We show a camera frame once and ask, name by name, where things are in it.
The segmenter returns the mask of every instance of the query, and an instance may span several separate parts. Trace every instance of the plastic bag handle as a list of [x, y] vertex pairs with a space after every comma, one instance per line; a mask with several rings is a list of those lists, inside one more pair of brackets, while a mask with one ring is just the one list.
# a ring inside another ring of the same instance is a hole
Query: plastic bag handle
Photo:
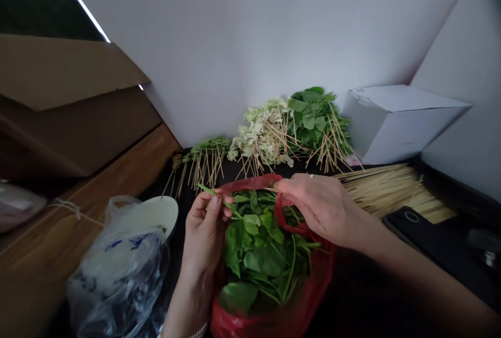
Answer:
[[141, 200], [139, 200], [135, 197], [132, 197], [132, 196], [114, 196], [114, 197], [110, 198], [110, 200], [108, 201], [108, 206], [106, 208], [105, 225], [108, 225], [114, 219], [114, 216], [119, 214], [120, 209], [121, 209], [117, 206], [117, 203], [119, 203], [119, 202], [125, 202], [128, 205], [142, 203]]

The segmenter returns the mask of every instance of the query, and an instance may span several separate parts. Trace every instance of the wooden surface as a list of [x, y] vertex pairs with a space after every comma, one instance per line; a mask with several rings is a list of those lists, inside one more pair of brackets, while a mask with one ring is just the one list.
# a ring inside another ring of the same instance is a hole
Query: wooden surface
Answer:
[[[166, 160], [181, 147], [165, 124], [93, 178], [60, 196], [85, 215], [104, 222], [113, 196], [138, 196], [157, 178]], [[101, 227], [77, 220], [63, 208], [46, 208], [0, 240], [0, 331], [9, 337], [43, 336], [65, 297], [67, 278]]]

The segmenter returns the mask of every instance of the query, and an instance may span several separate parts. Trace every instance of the bamboo skewer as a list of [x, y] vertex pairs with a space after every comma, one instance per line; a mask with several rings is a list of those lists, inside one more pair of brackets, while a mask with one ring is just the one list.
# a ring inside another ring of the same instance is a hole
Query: bamboo skewer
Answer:
[[455, 216], [420, 182], [419, 174], [404, 164], [360, 170], [335, 176], [357, 205], [378, 218], [407, 205], [432, 223]]

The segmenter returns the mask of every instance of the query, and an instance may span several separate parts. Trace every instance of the right hand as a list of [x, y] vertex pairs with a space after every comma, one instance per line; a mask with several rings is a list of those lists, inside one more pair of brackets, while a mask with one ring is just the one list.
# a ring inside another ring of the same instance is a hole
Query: right hand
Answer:
[[336, 178], [294, 174], [274, 188], [297, 206], [312, 231], [338, 246], [365, 252], [371, 239], [386, 231], [377, 218], [357, 206]]

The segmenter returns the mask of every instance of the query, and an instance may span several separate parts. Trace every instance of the green leafy vegetable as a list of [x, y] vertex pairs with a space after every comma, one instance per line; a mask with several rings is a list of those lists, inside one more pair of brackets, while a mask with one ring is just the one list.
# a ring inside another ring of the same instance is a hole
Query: green leafy vegetable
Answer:
[[[352, 153], [348, 144], [350, 121], [339, 116], [338, 108], [333, 104], [335, 99], [334, 94], [325, 94], [321, 87], [294, 93], [289, 99], [288, 106], [294, 110], [294, 123], [289, 125], [288, 134], [291, 138], [297, 139], [303, 151], [308, 149], [313, 153], [319, 150], [323, 143], [324, 147], [327, 146], [328, 150], [334, 153], [340, 152], [341, 155]], [[329, 136], [329, 140], [324, 139], [324, 134]], [[290, 148], [292, 152], [299, 150], [294, 141]]]
[[251, 283], [228, 283], [219, 293], [219, 300], [224, 309], [230, 312], [247, 312], [256, 300], [259, 288]]
[[259, 226], [261, 226], [261, 220], [257, 215], [255, 214], [244, 215], [244, 227], [249, 234], [254, 236], [258, 235]]
[[[311, 250], [320, 244], [279, 226], [272, 212], [276, 194], [249, 190], [234, 197], [242, 219], [231, 221], [226, 231], [224, 260], [233, 281], [221, 290], [221, 305], [230, 313], [250, 313], [259, 312], [258, 299], [265, 304], [286, 303], [308, 276]], [[295, 207], [282, 210], [290, 225], [304, 222]]]

